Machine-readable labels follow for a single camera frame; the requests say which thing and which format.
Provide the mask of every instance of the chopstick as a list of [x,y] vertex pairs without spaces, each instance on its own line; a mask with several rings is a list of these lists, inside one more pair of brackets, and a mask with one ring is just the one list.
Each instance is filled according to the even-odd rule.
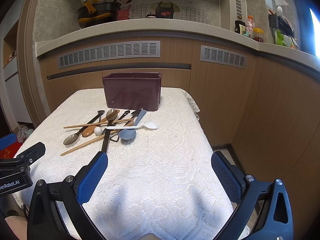
[[[127,121],[133,121],[133,118],[129,119],[121,119],[121,120],[115,120],[113,123],[117,122],[127,122]],[[86,124],[78,124],[78,125],[71,125],[71,126],[65,126],[64,129],[66,128],[76,128],[76,127],[84,127],[84,126],[93,126],[93,125],[100,125],[100,124],[108,124],[108,122],[95,122],[95,123],[86,123]]]
[[[133,122],[130,122],[130,123],[124,125],[124,126],[132,126],[133,124],[134,124]],[[118,132],[118,131],[113,130],[113,131],[110,132],[110,134],[114,134],[116,132]],[[74,147],[74,148],[72,148],[72,149],[70,149],[70,150],[68,150],[68,151],[66,151],[64,153],[61,153],[60,156],[64,156],[64,155],[66,155],[68,153],[74,152],[75,150],[81,149],[81,148],[83,148],[83,147],[85,147],[85,146],[87,146],[87,145],[89,145],[89,144],[91,144],[93,142],[97,142],[99,140],[102,140],[103,138],[104,138],[104,134],[102,134],[102,135],[100,135],[100,136],[98,136],[98,137],[96,137],[96,138],[94,138],[94,139],[92,139],[90,141],[87,141],[87,142],[85,142],[83,144],[80,144],[80,145],[78,145],[78,146],[76,146],[76,147]]]

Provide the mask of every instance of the wall vent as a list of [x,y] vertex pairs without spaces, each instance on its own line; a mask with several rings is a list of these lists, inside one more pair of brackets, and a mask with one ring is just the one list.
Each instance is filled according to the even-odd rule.
[[160,57],[160,41],[129,41],[105,44],[59,55],[60,68],[115,58]]
[[200,61],[219,63],[245,69],[247,56],[229,50],[201,46]]
[[236,13],[237,13],[237,19],[242,19],[242,9],[241,9],[240,0],[236,0]]

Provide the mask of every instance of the wooden door trim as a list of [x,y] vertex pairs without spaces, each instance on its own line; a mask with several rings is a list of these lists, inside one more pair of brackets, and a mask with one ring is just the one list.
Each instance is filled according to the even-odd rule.
[[32,31],[37,1],[24,0],[17,33],[17,65],[20,86],[30,118],[35,127],[46,118],[36,85],[32,57]]

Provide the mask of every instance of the countertop edge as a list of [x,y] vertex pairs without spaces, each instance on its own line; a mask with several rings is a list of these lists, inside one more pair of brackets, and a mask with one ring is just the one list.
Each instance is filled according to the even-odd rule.
[[69,33],[45,44],[44,42],[36,43],[36,56],[39,57],[56,48],[88,38],[135,31],[174,31],[218,38],[253,49],[257,52],[287,58],[299,64],[309,66],[320,74],[320,58],[311,54],[275,44],[260,43],[220,27],[174,19],[134,19],[95,25]]

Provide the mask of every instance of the black apron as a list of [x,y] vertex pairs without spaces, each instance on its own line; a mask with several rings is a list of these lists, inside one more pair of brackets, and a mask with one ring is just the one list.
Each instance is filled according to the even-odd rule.
[[161,7],[162,1],[158,4],[157,8],[156,8],[156,16],[157,18],[164,18],[164,19],[173,19],[173,5],[172,2],[171,3],[171,8],[169,7]]

